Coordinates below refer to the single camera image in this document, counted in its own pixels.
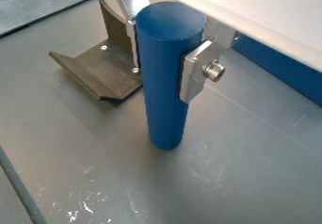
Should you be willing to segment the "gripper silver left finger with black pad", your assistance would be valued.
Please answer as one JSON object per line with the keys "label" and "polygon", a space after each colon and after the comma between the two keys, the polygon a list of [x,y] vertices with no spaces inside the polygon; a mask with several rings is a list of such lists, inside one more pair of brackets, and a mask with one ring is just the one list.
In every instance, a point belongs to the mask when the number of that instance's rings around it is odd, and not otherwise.
{"label": "gripper silver left finger with black pad", "polygon": [[124,15],[125,32],[131,40],[132,57],[135,67],[132,73],[139,73],[139,50],[136,34],[136,16],[143,8],[149,5],[149,0],[117,0],[117,4]]}

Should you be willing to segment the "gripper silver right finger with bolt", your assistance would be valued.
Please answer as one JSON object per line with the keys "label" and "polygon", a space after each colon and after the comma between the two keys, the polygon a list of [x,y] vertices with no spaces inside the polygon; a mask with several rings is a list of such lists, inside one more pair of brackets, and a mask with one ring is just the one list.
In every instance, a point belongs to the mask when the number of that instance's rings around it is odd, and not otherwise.
{"label": "gripper silver right finger with bolt", "polygon": [[180,99],[187,104],[202,92],[204,80],[218,82],[223,77],[226,68],[219,58],[238,39],[239,32],[234,28],[218,20],[206,20],[203,41],[183,57]]}

